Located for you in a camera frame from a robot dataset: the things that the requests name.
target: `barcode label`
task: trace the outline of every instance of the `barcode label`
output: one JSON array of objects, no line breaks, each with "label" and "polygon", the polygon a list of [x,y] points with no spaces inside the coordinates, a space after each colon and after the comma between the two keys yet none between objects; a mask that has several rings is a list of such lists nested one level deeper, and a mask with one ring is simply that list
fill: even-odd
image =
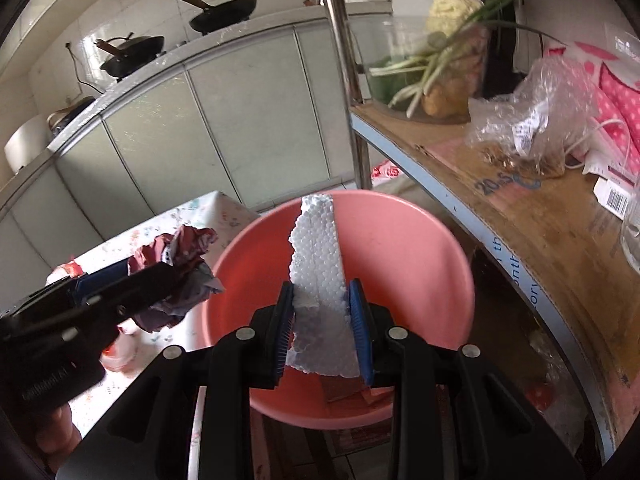
[{"label": "barcode label", "polygon": [[625,217],[626,208],[631,199],[631,191],[618,184],[600,177],[593,188],[598,203],[621,220]]},{"label": "barcode label", "polygon": [[613,209],[619,216],[624,217],[626,211],[626,204],[628,200],[625,196],[621,195],[614,189],[609,191],[609,198],[607,198],[607,206]]}]

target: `white cable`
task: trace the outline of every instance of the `white cable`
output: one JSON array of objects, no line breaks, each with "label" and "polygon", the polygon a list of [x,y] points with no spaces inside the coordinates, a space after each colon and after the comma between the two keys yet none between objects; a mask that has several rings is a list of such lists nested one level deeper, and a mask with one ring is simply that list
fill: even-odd
[{"label": "white cable", "polygon": [[[590,139],[591,136],[595,132],[597,132],[603,126],[607,126],[608,124],[624,124],[624,126],[626,128],[626,139],[627,139],[626,140],[626,153],[625,153],[625,161],[622,163],[622,168],[625,169],[626,168],[626,162],[628,161],[628,158],[629,158],[629,152],[631,151],[631,132],[629,131],[629,128],[626,125],[625,121],[620,120],[620,119],[607,119],[606,121],[602,121],[600,124],[598,124],[597,126],[592,128],[589,131],[589,133],[586,134],[583,138],[581,138],[577,142],[574,142],[571,146],[569,146],[569,148],[564,150],[564,154],[566,155],[567,153],[571,153],[576,148],[576,146],[579,146],[585,140]],[[576,164],[575,166],[569,166],[567,163],[565,163],[564,166],[568,170],[578,170],[579,168],[584,166],[584,162],[581,162],[580,164]]]}]

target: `screw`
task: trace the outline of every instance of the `screw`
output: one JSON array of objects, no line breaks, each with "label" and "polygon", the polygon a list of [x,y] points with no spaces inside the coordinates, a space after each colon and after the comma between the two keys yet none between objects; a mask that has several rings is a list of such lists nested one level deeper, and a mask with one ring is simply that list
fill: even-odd
[{"label": "screw", "polygon": [[182,354],[182,348],[178,345],[171,345],[162,350],[162,357],[165,359],[175,359]]},{"label": "screw", "polygon": [[88,300],[86,300],[86,304],[88,306],[92,306],[98,303],[98,301],[100,301],[101,299],[102,299],[102,296],[100,294],[96,294],[95,296],[92,296]]},{"label": "screw", "polygon": [[464,345],[462,353],[471,359],[480,356],[480,349],[476,345]]},{"label": "screw", "polygon": [[73,326],[71,328],[67,328],[62,334],[62,341],[71,341],[78,335],[78,329]]},{"label": "screw", "polygon": [[240,341],[248,341],[249,339],[253,339],[255,336],[255,330],[250,326],[243,326],[236,330],[236,338]]},{"label": "screw", "polygon": [[402,328],[401,326],[391,327],[388,333],[391,339],[396,339],[396,340],[406,339],[407,336],[409,335],[406,329]]}]

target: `paper label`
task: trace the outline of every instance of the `paper label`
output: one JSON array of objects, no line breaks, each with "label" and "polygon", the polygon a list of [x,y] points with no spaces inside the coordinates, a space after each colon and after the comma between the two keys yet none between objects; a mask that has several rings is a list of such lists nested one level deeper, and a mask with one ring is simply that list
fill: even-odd
[{"label": "paper label", "polygon": [[533,142],[533,136],[536,130],[540,126],[540,118],[536,112],[530,117],[527,117],[523,121],[511,126],[513,132],[513,143],[515,144],[516,151],[522,155],[527,156],[531,151],[531,144]]},{"label": "paper label", "polygon": [[582,174],[592,173],[597,176],[601,176],[607,180],[610,180],[624,189],[631,191],[634,176],[629,173],[622,164],[613,160],[605,153],[598,152],[597,150],[589,150],[589,153],[584,158],[584,169]]},{"label": "paper label", "polygon": [[602,177],[596,182],[593,193],[604,209],[612,212],[621,220],[624,219],[631,193],[618,184]]}]

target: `table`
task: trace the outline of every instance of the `table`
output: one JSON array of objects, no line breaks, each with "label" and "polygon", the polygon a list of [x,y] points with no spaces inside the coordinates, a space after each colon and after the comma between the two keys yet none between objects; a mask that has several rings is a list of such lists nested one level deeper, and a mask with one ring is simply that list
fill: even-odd
[{"label": "table", "polygon": [[558,343],[608,459],[640,410],[640,277],[622,253],[620,220],[593,195],[596,178],[507,174],[465,146],[463,125],[403,121],[373,104],[352,107],[351,122],[508,274]]},{"label": "table", "polygon": [[[187,203],[166,211],[142,224],[133,227],[105,243],[78,256],[76,262],[87,273],[95,272],[131,256],[135,250],[150,243],[162,233],[174,233],[180,225],[191,225],[196,228],[211,227],[218,234],[217,240],[209,246],[204,260],[213,267],[220,254],[239,233],[258,214],[245,208],[219,191],[214,191],[195,198]],[[134,381],[138,374],[166,346],[177,344],[187,351],[204,347],[204,340],[199,330],[201,305],[191,310],[185,319],[172,328],[163,328],[160,332],[146,333],[137,328],[134,335],[138,339],[138,350],[132,364],[125,372],[106,371],[104,379],[73,399],[71,405],[74,424],[84,437],[91,427],[100,419],[106,410],[115,402],[120,394]],[[196,478],[198,452],[200,447],[199,422],[202,420],[202,402],[198,396],[198,406],[194,418],[194,431],[191,436],[191,453],[189,456],[189,476]],[[252,410],[252,449],[254,450],[254,467],[268,461],[262,417]],[[258,480],[268,479],[269,468],[261,467]]]}]

